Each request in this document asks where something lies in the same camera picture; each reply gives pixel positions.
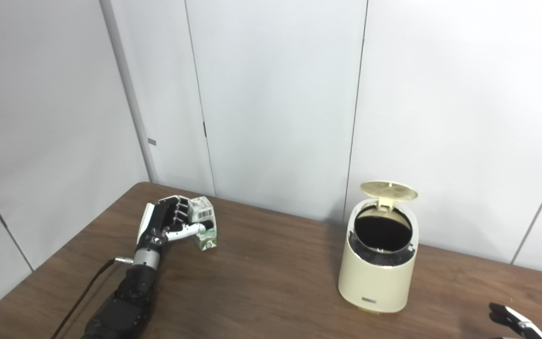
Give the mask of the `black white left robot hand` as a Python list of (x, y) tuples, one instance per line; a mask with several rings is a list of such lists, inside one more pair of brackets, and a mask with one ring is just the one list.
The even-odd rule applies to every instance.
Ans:
[(182, 240), (213, 229), (211, 220), (191, 222), (189, 199), (173, 195), (156, 204), (148, 203), (140, 223), (135, 250), (162, 253), (170, 241)]

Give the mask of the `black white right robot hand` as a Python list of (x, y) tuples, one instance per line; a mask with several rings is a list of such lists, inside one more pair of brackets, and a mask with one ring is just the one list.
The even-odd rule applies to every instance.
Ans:
[(508, 327), (523, 339), (542, 339), (542, 331), (529, 318), (511, 307), (490, 302), (489, 318), (492, 322)]

